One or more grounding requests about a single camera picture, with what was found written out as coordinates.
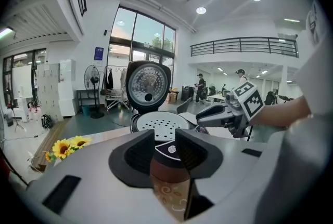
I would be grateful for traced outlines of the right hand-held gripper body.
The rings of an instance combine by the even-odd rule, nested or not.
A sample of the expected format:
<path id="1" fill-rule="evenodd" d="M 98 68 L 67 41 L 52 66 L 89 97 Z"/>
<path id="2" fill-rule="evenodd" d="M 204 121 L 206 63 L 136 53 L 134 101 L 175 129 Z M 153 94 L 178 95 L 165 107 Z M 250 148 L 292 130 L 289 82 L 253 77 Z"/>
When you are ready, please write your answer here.
<path id="1" fill-rule="evenodd" d="M 228 128 L 230 133 L 234 138 L 248 137 L 246 128 L 264 107 L 257 85 L 250 81 L 240 84 L 226 95 L 225 102 L 234 115 L 233 123 Z"/>

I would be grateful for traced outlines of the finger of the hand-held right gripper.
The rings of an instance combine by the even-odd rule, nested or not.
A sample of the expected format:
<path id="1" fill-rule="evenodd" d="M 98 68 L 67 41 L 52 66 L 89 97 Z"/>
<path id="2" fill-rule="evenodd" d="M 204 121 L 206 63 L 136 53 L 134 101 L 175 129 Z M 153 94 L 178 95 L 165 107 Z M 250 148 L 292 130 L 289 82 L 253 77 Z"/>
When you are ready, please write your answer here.
<path id="1" fill-rule="evenodd" d="M 223 104 L 213 104 L 198 112 L 196 114 L 196 118 L 204 118 L 207 116 L 223 113 L 226 107 L 227 106 L 224 106 Z"/>
<path id="2" fill-rule="evenodd" d="M 228 118 L 204 117 L 197 119 L 197 124 L 203 127 L 227 128 L 230 125 L 230 122 Z"/>

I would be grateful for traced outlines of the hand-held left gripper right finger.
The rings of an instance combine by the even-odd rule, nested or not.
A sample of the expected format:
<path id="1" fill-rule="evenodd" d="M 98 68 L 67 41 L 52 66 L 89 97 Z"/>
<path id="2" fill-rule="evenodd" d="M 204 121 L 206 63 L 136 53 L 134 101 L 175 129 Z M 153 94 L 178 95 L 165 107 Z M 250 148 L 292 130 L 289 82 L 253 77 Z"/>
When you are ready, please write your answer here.
<path id="1" fill-rule="evenodd" d="M 267 143 L 177 129 L 176 150 L 195 188 L 191 221 L 254 221 L 276 167 L 284 133 Z"/>

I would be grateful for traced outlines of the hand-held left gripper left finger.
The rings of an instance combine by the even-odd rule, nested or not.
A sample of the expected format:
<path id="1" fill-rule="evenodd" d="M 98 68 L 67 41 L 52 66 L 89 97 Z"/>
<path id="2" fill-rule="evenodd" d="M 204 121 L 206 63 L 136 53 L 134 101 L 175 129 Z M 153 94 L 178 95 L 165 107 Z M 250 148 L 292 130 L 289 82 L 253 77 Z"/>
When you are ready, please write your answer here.
<path id="1" fill-rule="evenodd" d="M 154 149 L 152 130 L 95 143 L 49 169 L 21 198 L 42 223 L 171 223 L 149 173 L 134 168 Z"/>

